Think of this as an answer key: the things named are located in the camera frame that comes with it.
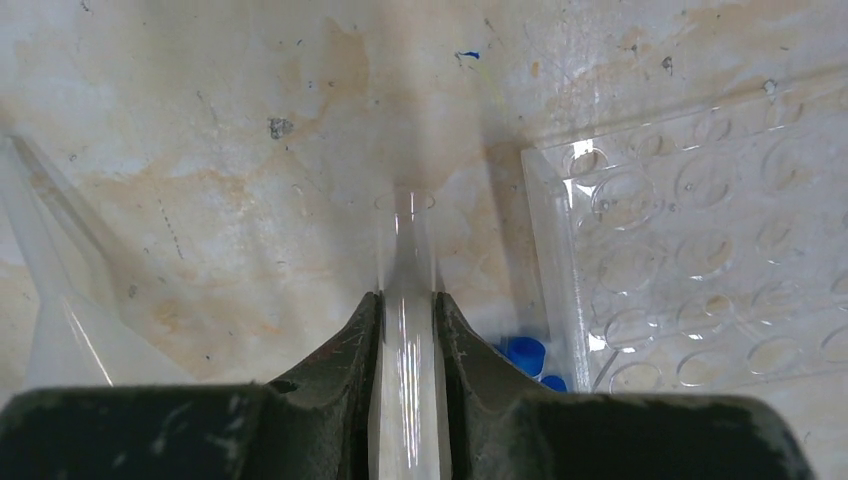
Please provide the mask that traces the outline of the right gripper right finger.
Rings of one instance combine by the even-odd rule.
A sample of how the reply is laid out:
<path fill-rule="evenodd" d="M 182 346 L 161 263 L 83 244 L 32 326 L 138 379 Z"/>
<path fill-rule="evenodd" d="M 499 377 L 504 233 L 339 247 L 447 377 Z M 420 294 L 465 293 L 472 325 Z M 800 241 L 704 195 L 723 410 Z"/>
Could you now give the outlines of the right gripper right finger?
<path fill-rule="evenodd" d="M 785 420 L 745 396 L 558 393 L 433 297 L 455 479 L 811 479 Z"/>

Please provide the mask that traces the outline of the clear test tube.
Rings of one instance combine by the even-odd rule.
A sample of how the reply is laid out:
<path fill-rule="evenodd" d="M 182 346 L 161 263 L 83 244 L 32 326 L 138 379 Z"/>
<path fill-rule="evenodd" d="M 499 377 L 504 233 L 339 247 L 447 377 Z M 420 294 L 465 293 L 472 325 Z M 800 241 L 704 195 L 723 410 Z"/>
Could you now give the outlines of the clear test tube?
<path fill-rule="evenodd" d="M 426 190 L 397 187 L 375 201 L 377 364 L 369 418 L 374 479 L 447 479 L 451 458 L 444 368 L 434 323 L 438 285 Z"/>

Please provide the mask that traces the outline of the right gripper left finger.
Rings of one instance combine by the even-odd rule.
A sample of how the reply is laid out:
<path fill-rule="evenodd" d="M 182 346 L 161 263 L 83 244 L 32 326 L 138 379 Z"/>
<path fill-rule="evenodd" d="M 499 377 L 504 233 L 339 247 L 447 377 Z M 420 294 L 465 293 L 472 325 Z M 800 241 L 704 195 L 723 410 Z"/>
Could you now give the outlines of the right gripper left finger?
<path fill-rule="evenodd" d="M 1 413 L 5 479 L 365 479 L 382 298 L 266 383 L 40 388 Z"/>

